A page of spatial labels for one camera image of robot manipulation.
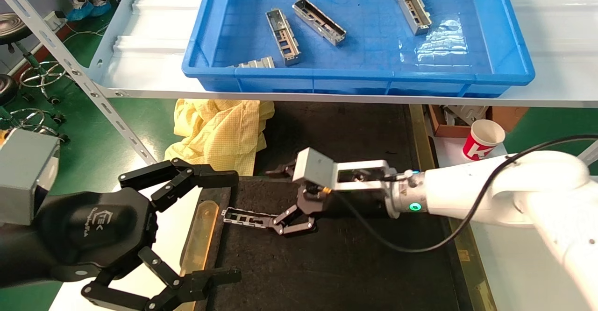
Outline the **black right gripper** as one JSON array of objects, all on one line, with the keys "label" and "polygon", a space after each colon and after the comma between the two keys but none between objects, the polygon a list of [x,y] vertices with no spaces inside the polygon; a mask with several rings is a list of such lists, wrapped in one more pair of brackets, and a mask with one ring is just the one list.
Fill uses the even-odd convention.
[{"label": "black right gripper", "polygon": [[[274,179],[293,179],[297,160],[278,165],[265,175]],[[164,212],[178,199],[195,187],[232,188],[238,185],[237,171],[215,171],[209,164],[190,164],[180,158],[166,160],[145,168],[129,171],[118,177],[121,188],[140,191],[163,184],[151,195],[151,205]],[[349,218],[355,214],[342,199],[346,199],[365,218],[389,218],[381,189],[358,189],[327,192],[314,184],[299,188],[297,204],[271,218],[269,228],[279,236],[292,237],[316,230],[316,218]],[[297,218],[305,222],[292,224]],[[101,273],[83,287],[81,295],[93,305],[113,311],[173,311],[181,304],[199,302],[208,298],[211,290],[219,285],[238,283],[241,271],[216,268],[192,271],[179,276],[150,247],[143,247],[137,255],[143,263],[165,284],[160,294],[147,298],[109,287],[114,275]]]}]

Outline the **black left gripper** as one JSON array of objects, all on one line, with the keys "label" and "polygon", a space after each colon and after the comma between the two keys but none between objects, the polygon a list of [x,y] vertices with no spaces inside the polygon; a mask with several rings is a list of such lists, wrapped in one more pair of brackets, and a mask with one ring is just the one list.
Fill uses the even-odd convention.
[{"label": "black left gripper", "polygon": [[132,188],[47,198],[36,232],[52,257],[49,275],[63,283],[104,272],[121,279],[141,265],[137,255],[156,240],[157,214]]}]

